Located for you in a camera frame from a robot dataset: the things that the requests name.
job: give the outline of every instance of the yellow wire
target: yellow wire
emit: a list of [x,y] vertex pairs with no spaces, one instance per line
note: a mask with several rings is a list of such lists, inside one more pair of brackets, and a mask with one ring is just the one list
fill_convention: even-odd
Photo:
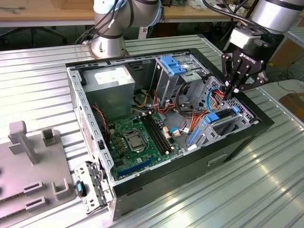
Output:
[[148,98],[148,94],[146,94],[146,97],[145,97],[145,99],[144,99],[144,102],[143,102],[140,106],[138,106],[139,108],[142,108],[142,107],[144,107],[144,106],[146,105],[146,103],[147,103],[147,98]]

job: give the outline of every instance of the wooden workbench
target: wooden workbench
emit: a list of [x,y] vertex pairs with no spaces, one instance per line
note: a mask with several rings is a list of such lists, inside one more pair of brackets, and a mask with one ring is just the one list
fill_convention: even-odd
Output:
[[[31,22],[36,26],[37,22],[41,26],[51,25],[82,25],[94,23],[93,9],[61,9],[57,0],[10,0],[1,2],[2,7],[26,6],[20,14],[0,10],[0,27],[6,27],[5,22],[17,26],[26,26]],[[209,9],[198,11],[191,6],[171,6],[165,7],[165,22],[198,22],[206,20],[228,20],[228,17],[213,12]]]

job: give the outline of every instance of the cpu socket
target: cpu socket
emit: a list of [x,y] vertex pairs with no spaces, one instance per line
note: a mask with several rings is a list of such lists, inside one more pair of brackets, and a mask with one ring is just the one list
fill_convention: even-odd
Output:
[[132,131],[124,134],[131,151],[141,153],[147,147],[140,131]]

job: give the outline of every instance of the expansion slot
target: expansion slot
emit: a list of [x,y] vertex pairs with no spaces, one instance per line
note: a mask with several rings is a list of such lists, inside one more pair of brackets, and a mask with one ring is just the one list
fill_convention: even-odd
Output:
[[145,161],[145,162],[143,162],[143,163],[141,163],[141,164],[138,164],[138,165],[135,165],[135,166],[133,166],[133,167],[131,167],[131,168],[128,168],[128,169],[126,169],[126,170],[120,171],[120,172],[118,173],[118,176],[124,176],[124,175],[127,175],[127,174],[129,174],[129,173],[131,173],[131,172],[134,172],[134,171],[138,170],[138,169],[141,169],[141,168],[143,168],[143,167],[146,167],[146,166],[150,165],[150,163],[151,163],[153,160],[154,160],[154,158],[150,158],[149,160],[147,160],[147,161]]
[[142,116],[141,121],[145,126],[146,130],[148,131],[149,135],[153,139],[154,143],[156,144],[159,152],[162,155],[170,152],[172,150],[171,147],[169,146],[165,137],[162,135],[161,131],[159,130],[151,115]]

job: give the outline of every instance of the robotiq logo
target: robotiq logo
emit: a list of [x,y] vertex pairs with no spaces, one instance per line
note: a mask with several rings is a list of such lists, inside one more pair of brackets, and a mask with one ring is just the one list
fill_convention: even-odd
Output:
[[253,60],[252,58],[248,57],[247,55],[245,55],[244,53],[240,54],[240,57],[244,57],[245,59],[249,60],[250,62],[252,62],[253,64],[256,63],[255,60]]

